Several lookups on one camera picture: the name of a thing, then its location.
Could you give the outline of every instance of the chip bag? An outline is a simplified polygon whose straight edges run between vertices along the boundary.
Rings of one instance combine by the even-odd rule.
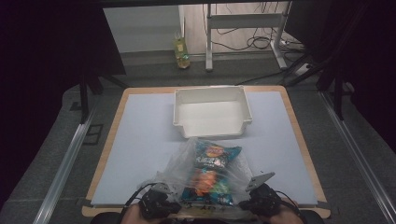
[[[190,183],[181,199],[190,203],[233,205],[226,168],[235,159],[241,147],[223,147],[209,141],[198,140]]]

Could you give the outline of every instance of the plastic bag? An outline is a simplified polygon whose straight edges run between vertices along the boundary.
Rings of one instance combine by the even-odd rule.
[[[166,183],[182,213],[193,217],[240,219],[248,216],[237,205],[252,174],[239,146],[191,138],[173,155],[156,180]]]

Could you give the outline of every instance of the electrical cord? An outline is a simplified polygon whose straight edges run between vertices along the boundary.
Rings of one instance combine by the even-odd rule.
[[[275,13],[276,13],[276,9],[277,9],[277,5],[279,4],[279,2],[276,2],[276,6],[275,6]]]
[[[256,12],[257,9],[259,9],[259,7],[262,7],[263,3],[259,3],[259,5],[254,9],[253,13]]]
[[[303,216],[303,214],[301,214],[300,209],[298,209],[298,207],[296,206],[296,204],[295,204],[293,201],[291,201],[291,202],[292,202],[292,204],[291,204],[291,203],[288,203],[288,202],[285,202],[285,201],[283,201],[283,200],[281,200],[279,203],[280,203],[281,205],[284,205],[284,206],[288,207],[291,211],[293,211],[293,213],[294,213],[297,217],[300,218],[300,220],[301,220],[304,224],[307,224],[306,218]]]
[[[284,192],[276,190],[276,193],[280,193],[283,196],[287,197],[289,199],[289,201],[291,201],[295,207],[298,207],[297,204],[287,194],[285,194]]]
[[[320,48],[322,48],[322,49],[324,49],[324,50],[329,49],[329,48],[332,46],[333,41],[334,41],[334,39],[337,37],[337,35],[340,35],[340,33],[343,31],[343,29],[347,26],[347,22],[349,21],[348,18],[351,16],[351,14],[352,14],[352,13],[346,13],[346,15],[343,17],[343,19],[341,20],[341,22],[339,22],[339,23],[334,27],[332,33],[329,34],[328,36],[326,36],[326,38],[325,38],[324,40],[320,41],[320,43],[319,43],[318,45],[314,46],[314,47],[311,48],[311,49],[306,49],[306,50],[304,51],[305,58],[306,58],[306,56],[311,55],[313,52],[315,52],[316,50],[318,50],[318,49],[320,49]],[[325,59],[324,61],[329,60],[331,57],[332,57],[332,55],[329,56],[329,57],[328,57],[327,59]],[[299,58],[298,60],[296,60],[295,62],[293,62],[293,64],[299,64],[299,63],[301,63],[302,60],[303,60],[302,58]],[[281,80],[279,80],[279,82],[277,83],[278,85],[282,85],[282,86],[285,86],[285,85],[286,85],[286,84],[285,84],[285,79],[286,79],[286,77],[290,74],[290,71],[292,71],[292,70],[289,70],[289,72],[288,72],[287,74],[285,74]]]
[[[304,49],[291,49],[283,45],[279,45],[280,52],[300,52],[304,53]]]
[[[268,7],[267,12],[269,11],[269,8],[271,7],[271,5],[272,5],[272,2],[270,2],[270,5],[269,5],[269,7]],[[265,2],[264,8],[262,8],[262,13],[265,13],[265,9],[266,9],[266,8],[267,8],[267,3]]]
[[[334,39],[336,39],[338,37],[338,35],[340,35],[340,33],[343,32],[343,29],[347,26],[349,18],[353,14],[353,13],[351,13],[352,11],[353,11],[353,8],[350,8],[349,11],[343,16],[343,19],[340,20],[341,22],[339,22],[338,24],[336,24],[334,26],[334,28],[332,29],[332,32],[329,35],[327,35],[317,45],[312,46],[309,49],[305,49],[304,52],[312,55],[312,53],[317,52],[318,50],[320,50],[320,51],[330,50],[330,48],[332,47],[332,44],[334,43]],[[297,43],[290,42],[290,43],[303,45],[303,43],[300,43],[300,42],[297,42]]]
[[[228,8],[228,4],[225,4],[225,7],[227,7],[227,9],[228,9],[228,11],[230,12],[230,14],[233,14],[232,12],[231,12],[231,10]]]
[[[300,62],[302,62],[306,57],[308,57],[308,54],[307,54],[307,53],[305,53],[305,54],[304,54],[303,56],[301,56],[299,59],[297,59],[296,61],[294,61],[286,70],[279,71],[279,72],[276,72],[276,73],[273,73],[273,74],[270,74],[270,75],[261,76],[261,77],[254,77],[254,78],[251,78],[251,79],[248,79],[248,80],[245,80],[245,81],[236,83],[236,84],[234,84],[234,85],[235,85],[235,86],[240,86],[240,85],[244,85],[244,84],[246,84],[246,83],[248,83],[248,82],[251,82],[251,81],[254,81],[254,80],[259,80],[259,79],[263,79],[263,78],[268,78],[268,77],[273,77],[273,76],[276,76],[276,75],[284,74],[284,76],[282,77],[282,79],[280,79],[280,80],[276,83],[277,85],[280,85],[280,84],[282,84],[282,83],[284,82],[286,76],[288,76],[289,73],[290,73],[291,71],[293,71],[294,68],[295,68],[298,64],[300,64]]]
[[[138,190],[131,196],[131,198],[130,198],[130,199],[125,203],[125,205],[122,207],[122,211],[121,211],[121,213],[120,213],[119,220],[118,220],[117,223],[120,224],[120,223],[122,222],[122,219],[123,219],[123,217],[125,216],[126,211],[128,210],[128,208],[129,208],[129,206],[131,205],[131,203],[132,203],[135,199],[137,199],[136,197],[137,197],[137,195],[140,193],[140,191],[142,191],[143,189],[145,189],[145,188],[148,187],[148,186],[154,186],[154,185],[156,185],[156,184],[155,184],[155,183],[147,184],[146,186],[141,187],[140,189],[138,189]]]
[[[272,30],[272,32],[275,32],[275,33],[277,33],[277,31],[274,29],[274,28],[271,28],[271,30]],[[302,45],[303,43],[301,43],[301,42],[296,42],[296,41],[289,41],[289,40],[285,40],[284,38],[280,38],[281,40],[283,40],[283,41],[285,41],[285,42],[289,42],[289,43],[291,43],[291,44],[300,44],[300,45]]]
[[[205,21],[205,9],[204,9],[204,5],[202,5],[202,13],[203,13],[203,19],[204,19],[204,30],[205,30],[205,34],[207,35],[207,30],[206,30],[206,26],[205,26],[206,21]],[[212,44],[220,45],[220,46],[223,46],[223,47],[226,48],[226,49],[231,49],[231,50],[235,50],[235,51],[240,51],[240,50],[249,49],[249,48],[254,48],[254,49],[266,49],[266,48],[269,47],[270,42],[271,42],[271,39],[268,38],[268,37],[265,37],[265,36],[255,36],[256,33],[257,33],[257,31],[258,31],[258,29],[259,29],[259,28],[256,28],[256,30],[255,30],[255,32],[254,32],[254,34],[253,34],[253,37],[251,37],[251,38],[249,38],[249,39],[247,40],[247,46],[246,46],[245,48],[235,49],[235,48],[231,48],[231,47],[229,47],[229,46],[227,46],[227,45],[224,45],[224,44],[221,44],[221,43],[218,43],[218,42],[215,42],[215,41],[211,41],[211,42],[212,42]],[[235,31],[235,30],[238,30],[238,28],[232,29],[232,30],[227,31],[227,32],[225,32],[225,33],[220,33],[220,32],[219,32],[219,29],[217,29],[217,30],[218,30],[218,33],[219,33],[220,35],[225,35],[225,34],[228,34],[228,33],[233,32],[233,31]],[[267,44],[266,44],[264,47],[259,47],[259,46],[256,45],[256,42],[267,42]]]
[[[289,62],[292,62],[292,63],[294,63],[295,62],[295,60],[293,60],[293,59],[291,59],[289,56],[288,56],[288,54],[290,54],[290,53],[296,53],[296,52],[283,52],[283,58],[285,58],[286,60],[288,60]]]

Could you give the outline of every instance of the black cable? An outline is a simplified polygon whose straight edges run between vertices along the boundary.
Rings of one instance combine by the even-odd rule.
[[[305,59],[307,56],[308,56],[308,54],[305,53],[303,56],[301,56],[299,59],[297,59],[295,62],[293,62],[286,70],[283,70],[283,71],[280,71],[280,72],[276,72],[276,73],[273,73],[273,74],[270,74],[270,75],[261,76],[261,77],[254,77],[254,78],[251,78],[251,79],[248,79],[248,80],[245,80],[245,81],[236,83],[236,84],[234,84],[234,85],[235,85],[235,86],[240,86],[240,85],[243,85],[243,84],[245,84],[245,83],[247,83],[247,82],[250,82],[250,81],[254,81],[254,80],[258,80],[258,79],[262,79],[262,78],[267,78],[267,77],[273,77],[273,76],[276,76],[276,75],[279,75],[279,74],[282,74],[282,73],[286,73],[286,74],[282,77],[282,79],[280,79],[280,80],[276,83],[277,85],[280,85],[280,84],[284,81],[284,79],[286,78],[286,76],[290,73],[290,71],[292,71],[292,70],[295,68],[295,66],[296,66],[297,64],[299,64],[299,63],[300,63],[303,59]]]
[[[216,14],[218,14],[218,4],[215,4],[215,7],[216,7],[215,12],[216,12]],[[233,31],[238,30],[238,29],[239,29],[239,28],[234,28],[234,29],[229,30],[229,31],[226,31],[226,32],[224,32],[224,33],[221,33],[221,32],[219,31],[219,29],[216,29],[216,31],[218,32],[219,35],[227,35],[228,33],[233,32]]]
[[[120,224],[122,222],[123,217],[125,216],[126,211],[128,210],[129,206],[131,205],[131,203],[136,199],[136,196],[140,193],[140,191],[142,191],[143,189],[145,189],[148,186],[153,186],[155,185],[155,183],[152,184],[147,184],[145,187],[141,187],[140,189],[138,189],[132,196],[131,198],[125,203],[125,205],[122,207],[122,211],[120,213],[119,216],[119,220],[118,223]]]
[[[333,29],[332,32],[325,37],[325,39],[321,40],[319,44],[317,44],[316,46],[313,46],[310,49],[306,49],[304,51],[304,55],[312,55],[313,53],[315,53],[317,50],[322,49],[322,51],[326,51],[326,50],[330,50],[330,47],[332,46],[332,44],[334,44],[334,39],[337,37],[337,35],[340,35],[341,32],[343,32],[343,30],[345,29],[345,27],[347,26],[347,23],[349,21],[349,17],[353,14],[350,13],[353,11],[353,8],[350,8],[348,13],[346,13],[346,15],[344,15],[343,19],[341,20],[341,22],[339,22]],[[332,57],[332,52],[331,55],[327,57],[327,59],[321,61],[321,63],[324,63],[326,61],[329,61],[330,58]],[[296,62],[294,62],[295,64],[298,64],[301,60],[298,59]],[[277,84],[279,85],[283,85],[285,86],[285,79],[286,76],[289,75],[290,73],[287,73],[286,75],[284,75],[284,77],[279,80],[279,82]]]
[[[263,5],[263,6],[264,6],[264,8],[262,8],[262,13],[265,12],[265,8],[267,7],[267,2],[265,2],[265,5]]]
[[[207,35],[207,30],[206,30],[206,26],[205,26],[205,9],[204,9],[204,5],[202,5],[202,13],[203,13],[203,19],[204,19],[204,30],[205,30],[205,34]],[[211,42],[212,42],[212,44],[220,45],[220,46],[223,46],[223,47],[226,48],[226,49],[231,49],[231,50],[235,50],[235,51],[244,50],[244,49],[249,49],[249,48],[252,48],[252,46],[253,46],[253,48],[256,48],[256,49],[266,49],[266,48],[269,46],[269,43],[268,43],[265,47],[257,47],[256,44],[255,44],[256,41],[263,41],[263,40],[267,40],[268,42],[270,41],[267,37],[263,37],[263,36],[258,37],[258,36],[255,36],[255,34],[257,33],[257,30],[258,30],[258,29],[259,29],[259,28],[256,28],[256,31],[254,32],[253,37],[251,37],[251,38],[249,38],[249,39],[247,40],[247,46],[246,46],[245,48],[234,49],[234,48],[231,48],[231,47],[229,47],[229,46],[227,46],[227,45],[224,45],[224,44],[221,44],[221,43],[218,43],[218,42],[214,42],[214,41],[211,41]]]
[[[270,33],[265,32],[265,28],[262,28],[262,32],[264,32],[266,35],[270,35]]]
[[[296,60],[293,60],[293,59],[291,59],[291,58],[289,58],[289,57],[287,56],[287,55],[290,54],[290,53],[298,53],[298,52],[292,52],[292,51],[290,51],[290,52],[284,52],[284,53],[283,53],[283,57],[284,57],[286,60],[288,60],[289,62],[294,63]]]
[[[279,2],[276,2],[276,6],[275,6],[275,13],[276,13],[276,9],[277,9],[277,5],[279,4]]]
[[[259,5],[254,9],[253,13],[256,12],[257,8],[259,8],[263,3],[259,3]]]
[[[270,8],[271,8],[271,5],[273,4],[273,2],[270,2],[270,5],[268,6],[268,10],[267,10],[267,12],[269,12],[270,11]]]
[[[279,191],[279,190],[276,190],[276,193],[280,193],[280,194],[286,196],[286,197],[293,203],[293,205],[294,205],[295,207],[298,207],[297,204],[295,204],[295,202],[294,202],[287,194],[285,194],[284,192]]]
[[[271,30],[272,30],[273,32],[277,33],[277,31],[276,31],[274,28],[271,28]],[[285,39],[283,39],[282,37],[280,37],[280,39],[283,40],[283,41],[285,41],[285,42],[289,42],[289,43],[291,43],[291,44],[301,44],[301,45],[303,44],[303,43],[301,43],[301,42],[295,42],[295,41],[285,40]]]
[[[290,52],[290,53],[293,53],[293,52],[304,53],[305,52],[304,49],[291,49],[291,48],[288,48],[288,47],[282,46],[282,45],[279,45],[279,49],[281,52]]]
[[[273,33],[273,31],[274,31],[274,28],[271,29],[271,38],[270,38],[271,40],[272,40],[272,33]]]
[[[249,79],[249,80],[236,83],[235,86],[240,86],[240,85],[243,85],[243,84],[245,84],[245,83],[247,83],[247,82],[254,81],[254,80],[258,80],[258,79],[262,79],[262,78],[266,78],[266,77],[273,77],[273,76],[282,74],[282,73],[284,73],[284,72],[285,72],[285,71],[280,71],[280,72],[273,73],[273,74],[266,75],[266,76],[262,76],[262,77],[254,77],[254,78],[251,78],[251,79]]]

